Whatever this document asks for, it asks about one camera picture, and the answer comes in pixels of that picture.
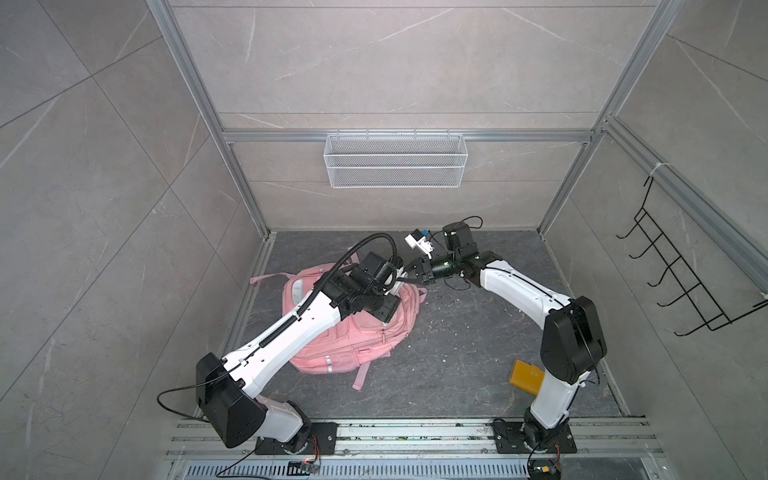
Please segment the black hook rack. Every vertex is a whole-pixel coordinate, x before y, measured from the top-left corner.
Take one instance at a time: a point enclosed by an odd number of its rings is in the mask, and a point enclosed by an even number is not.
[[[704,285],[704,283],[701,281],[701,279],[699,278],[699,276],[698,276],[698,275],[696,275],[696,272],[694,272],[694,269],[692,269],[692,268],[690,267],[690,265],[688,264],[688,261],[687,261],[687,260],[685,260],[685,258],[684,258],[684,257],[683,257],[683,255],[680,253],[680,251],[677,249],[677,247],[675,246],[675,244],[674,244],[674,243],[672,243],[672,240],[670,240],[670,238],[667,236],[667,234],[666,234],[666,233],[665,233],[665,232],[664,232],[664,231],[661,229],[661,227],[659,227],[659,224],[658,224],[658,223],[656,223],[656,220],[655,220],[655,219],[654,219],[654,218],[653,218],[653,217],[652,217],[652,216],[651,216],[651,215],[648,213],[648,210],[646,210],[646,209],[645,209],[645,203],[646,203],[646,201],[648,200],[648,194],[650,193],[650,188],[651,188],[651,186],[654,184],[654,179],[653,179],[653,177],[648,177],[648,178],[645,180],[645,183],[643,183],[643,186],[645,187],[645,185],[646,185],[646,184],[648,185],[648,189],[647,189],[647,190],[645,190],[645,198],[643,199],[643,204],[641,205],[641,207],[640,207],[640,209],[637,211],[637,213],[634,215],[634,225],[633,225],[633,226],[632,226],[632,228],[629,230],[629,232],[627,232],[627,234],[626,234],[626,235],[624,235],[624,236],[621,236],[621,235],[617,235],[616,237],[617,237],[617,238],[619,238],[619,239],[624,239],[624,238],[627,238],[627,237],[629,237],[629,236],[630,236],[630,234],[631,234],[632,232],[634,232],[634,230],[635,230],[636,228],[640,228],[640,230],[643,232],[643,235],[645,235],[645,237],[648,239],[648,241],[650,242],[650,244],[648,245],[648,247],[646,247],[646,249],[645,249],[645,250],[643,250],[643,253],[641,253],[640,255],[637,255],[637,256],[633,256],[633,255],[630,255],[629,257],[630,257],[630,258],[632,258],[632,259],[635,259],[635,260],[636,260],[636,259],[638,259],[638,258],[642,257],[643,255],[645,255],[645,253],[647,253],[647,252],[648,252],[648,250],[650,250],[651,248],[653,248],[654,250],[656,250],[656,253],[658,253],[659,257],[661,257],[662,261],[664,262],[664,265],[666,265],[666,266],[667,266],[667,267],[664,269],[664,272],[661,274],[661,278],[659,279],[659,281],[658,281],[658,282],[656,282],[656,283],[647,282],[648,286],[656,287],[656,286],[659,286],[659,285],[661,285],[661,282],[664,280],[664,277],[667,275],[667,273],[672,273],[672,276],[674,277],[675,281],[677,282],[677,285],[678,285],[678,286],[680,286],[680,288],[683,290],[683,292],[682,292],[682,293],[681,293],[681,294],[680,294],[680,295],[679,295],[677,298],[675,298],[674,300],[672,300],[671,302],[669,302],[669,303],[665,303],[664,305],[662,305],[661,303],[658,303],[658,302],[657,302],[656,304],[657,304],[658,306],[670,306],[670,305],[672,305],[673,303],[677,302],[678,300],[681,300],[681,299],[683,299],[683,298],[688,298],[688,301],[690,301],[690,304],[691,304],[691,305],[694,307],[694,309],[696,310],[696,313],[699,315],[699,318],[701,318],[701,322],[702,322],[702,323],[701,323],[701,325],[699,325],[699,326],[697,326],[696,328],[692,329],[690,332],[686,332],[686,333],[678,333],[678,332],[675,332],[674,334],[675,334],[675,335],[677,335],[677,336],[686,336],[686,335],[690,335],[691,333],[693,333],[693,332],[695,332],[695,331],[697,331],[698,329],[700,329],[700,328],[703,328],[703,327],[706,327],[706,328],[708,328],[708,329],[709,329],[711,332],[713,332],[713,331],[715,331],[715,330],[718,330],[718,329],[721,329],[721,328],[723,328],[723,327],[724,327],[724,326],[726,326],[726,325],[730,325],[731,323],[733,323],[733,322],[735,322],[735,321],[737,321],[737,320],[739,320],[739,319],[742,319],[742,318],[744,318],[745,316],[747,316],[747,315],[750,315],[751,313],[755,313],[757,310],[760,310],[761,308],[764,308],[765,306],[768,306],[768,299],[765,299],[765,300],[763,300],[763,301],[761,301],[761,302],[758,302],[758,303],[755,303],[754,305],[752,305],[752,309],[751,309],[749,312],[746,312],[746,313],[744,313],[744,314],[742,314],[742,315],[739,315],[738,317],[736,317],[736,318],[733,318],[733,319],[732,319],[732,318],[730,318],[730,317],[728,316],[728,314],[727,314],[727,313],[725,313],[725,312],[723,311],[723,308],[720,306],[720,304],[717,302],[717,300],[715,300],[715,298],[712,296],[712,293],[709,291],[709,289],[707,288],[707,286],[706,286],[706,285]],[[648,220],[650,220],[651,222],[653,222],[654,226],[655,226],[655,227],[656,227],[656,228],[659,230],[659,232],[660,232],[660,233],[659,233],[659,234],[658,234],[658,235],[657,235],[655,238],[653,238],[653,239],[651,239],[650,235],[649,235],[649,234],[648,234],[648,232],[645,230],[645,228],[643,228],[643,226],[642,226],[642,225],[640,225],[640,222],[641,222],[643,219],[646,219],[646,218],[647,218]],[[666,257],[665,257],[665,256],[664,256],[664,255],[661,253],[661,251],[659,250],[659,248],[658,248],[658,246],[657,246],[657,242],[658,242],[659,240],[661,240],[661,239],[664,239],[664,240],[666,240],[666,241],[667,241],[667,243],[669,243],[669,244],[672,246],[672,249],[673,249],[673,250],[674,250],[674,252],[675,252],[675,257],[672,259],[672,261],[668,261],[668,260],[667,260],[667,258],[666,258]],[[690,275],[692,275],[692,276],[694,277],[694,279],[696,279],[696,280],[695,280],[695,283],[694,283],[694,285],[693,285],[692,287],[690,287],[690,288],[686,288],[686,287],[683,285],[683,283],[680,281],[680,278],[678,277],[678,275],[677,275],[677,274],[674,272],[674,270],[672,270],[672,266],[673,266],[675,263],[678,263],[678,262],[682,262],[682,263],[685,265],[685,268],[687,268],[687,269],[690,271]],[[696,290],[696,289],[700,289],[700,290],[703,290],[703,291],[704,291],[704,292],[705,292],[705,293],[706,293],[706,294],[709,296],[710,300],[712,300],[712,304],[713,304],[713,305],[714,305],[714,306],[717,308],[717,311],[716,311],[716,315],[715,315],[715,316],[713,316],[712,318],[710,318],[710,319],[706,319],[706,318],[704,317],[704,315],[702,314],[701,310],[699,309],[699,306],[698,306],[698,305],[696,304],[696,302],[694,301],[694,299],[690,297],[690,294],[691,294],[691,293],[692,293],[694,290]],[[722,323],[721,325],[712,326],[712,322],[714,322],[715,320],[719,319],[720,317],[723,317],[723,318],[725,318],[726,322],[725,322],[725,323]]]

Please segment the white zip tie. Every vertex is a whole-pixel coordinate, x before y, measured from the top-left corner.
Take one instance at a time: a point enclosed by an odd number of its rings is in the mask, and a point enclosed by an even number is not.
[[[657,162],[656,166],[654,167],[654,169],[651,170],[650,173],[648,174],[648,177],[653,177],[654,172],[656,171],[656,169],[659,168],[662,165],[670,165],[671,166],[672,164],[665,164],[664,162]]]

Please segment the pink backpack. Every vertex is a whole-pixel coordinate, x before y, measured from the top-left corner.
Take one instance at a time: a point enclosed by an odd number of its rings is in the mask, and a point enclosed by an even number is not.
[[[352,261],[358,263],[356,255]],[[333,263],[324,263],[290,273],[273,273],[251,279],[256,283],[273,275],[288,277],[283,289],[283,315],[293,310],[296,303],[312,289],[314,283]],[[402,342],[413,330],[419,306],[426,300],[427,290],[405,283],[400,288],[400,307],[389,323],[381,323],[370,313],[358,312],[348,316],[333,328],[320,333],[302,348],[290,362],[303,373],[346,373],[358,369],[352,388],[362,389],[372,360],[389,356],[395,345]]]

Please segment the white wire mesh basket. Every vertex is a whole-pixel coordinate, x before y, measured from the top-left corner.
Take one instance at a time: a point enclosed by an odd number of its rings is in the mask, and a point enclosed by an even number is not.
[[[332,134],[323,152],[331,187],[458,187],[460,134]]]

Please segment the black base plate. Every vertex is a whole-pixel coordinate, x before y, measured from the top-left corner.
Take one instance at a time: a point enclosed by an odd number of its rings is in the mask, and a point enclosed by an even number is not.
[[[494,427],[496,432],[499,431],[498,421]],[[525,446],[523,439],[522,426],[523,422],[505,422],[507,424],[506,435],[498,433],[494,440],[496,441],[497,453],[531,453],[531,450]],[[555,437],[554,442],[560,445],[560,453],[576,453],[576,443],[573,440],[571,434],[571,427],[566,425]],[[539,453],[557,453],[556,446],[551,447],[546,452]]]
[[[313,423],[310,427],[310,438],[312,435],[317,438],[317,446],[321,455],[333,455],[336,451],[336,430],[339,426],[336,423]],[[286,451],[275,439],[264,439],[256,449],[254,455],[285,455]],[[306,447],[296,455],[314,455],[314,445],[312,441],[306,443]]]

